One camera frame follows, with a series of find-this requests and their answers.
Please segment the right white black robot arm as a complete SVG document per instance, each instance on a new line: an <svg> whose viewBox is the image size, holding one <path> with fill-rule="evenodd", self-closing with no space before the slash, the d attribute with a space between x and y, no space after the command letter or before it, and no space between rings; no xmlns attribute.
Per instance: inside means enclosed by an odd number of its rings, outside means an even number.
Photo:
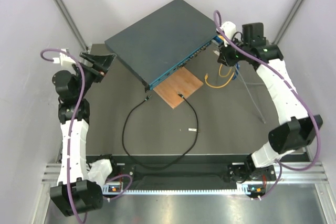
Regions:
<svg viewBox="0 0 336 224"><path fill-rule="evenodd" d="M236 26L224 22L216 26L223 42L218 62L228 67L240 61L251 64L266 86L278 114L279 126L268 134L268 141L249 154L244 161L243 180L256 180L274 162L317 141L320 153L320 128L323 119L313 115L299 97L293 85L279 47L269 44L264 36L263 23L243 25L241 39L235 39Z"/></svg>

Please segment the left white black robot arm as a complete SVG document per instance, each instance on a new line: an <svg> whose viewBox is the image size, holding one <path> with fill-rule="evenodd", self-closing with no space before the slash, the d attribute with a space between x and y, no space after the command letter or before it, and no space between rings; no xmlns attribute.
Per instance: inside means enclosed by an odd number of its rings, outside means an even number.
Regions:
<svg viewBox="0 0 336 224"><path fill-rule="evenodd" d="M118 166L111 159L99 158L90 163L86 156L90 105L85 94L93 83L101 82L106 76L115 55L83 52L80 56L90 64L76 64L61 54L60 64L69 64L74 73L60 70L52 77L59 101L62 158L57 185L50 189L50 199L66 217L100 209L106 180L114 180L119 174Z"/></svg>

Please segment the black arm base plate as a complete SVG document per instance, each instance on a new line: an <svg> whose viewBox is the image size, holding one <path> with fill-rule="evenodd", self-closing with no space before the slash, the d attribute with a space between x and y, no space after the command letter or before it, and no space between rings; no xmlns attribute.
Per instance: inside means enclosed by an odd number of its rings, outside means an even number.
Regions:
<svg viewBox="0 0 336 224"><path fill-rule="evenodd" d="M143 177L218 178L226 183L276 180L273 165L254 168L248 155L88 155L87 162L112 161L113 174L128 173L133 180Z"/></svg>

